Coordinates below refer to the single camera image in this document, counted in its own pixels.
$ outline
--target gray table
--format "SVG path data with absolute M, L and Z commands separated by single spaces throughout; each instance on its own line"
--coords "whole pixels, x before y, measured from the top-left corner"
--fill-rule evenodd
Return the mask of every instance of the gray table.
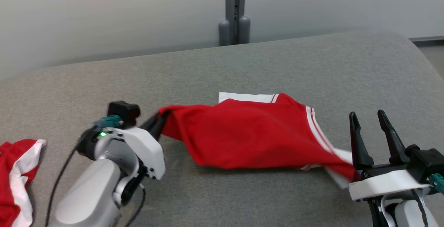
M 444 152 L 444 83 L 408 39 L 360 31 L 274 42 L 73 64 L 0 83 L 0 140 L 44 138 L 48 145 L 31 197 L 42 226 L 49 193 L 79 134 L 107 104 L 140 105 L 142 122 L 168 104 L 216 104 L 217 93 L 286 93 L 316 109 L 330 142 L 350 150 L 349 112 L 376 163 L 389 151 L 376 111 L 384 109 L 405 145 Z M 163 137 L 166 173 L 145 180 L 147 201 L 133 226 L 371 226 L 322 170 L 221 170 L 197 166 L 180 142 Z M 75 155 L 55 203 L 90 164 Z M 140 202 L 123 210 L 123 224 Z M 428 206 L 444 225 L 444 198 Z

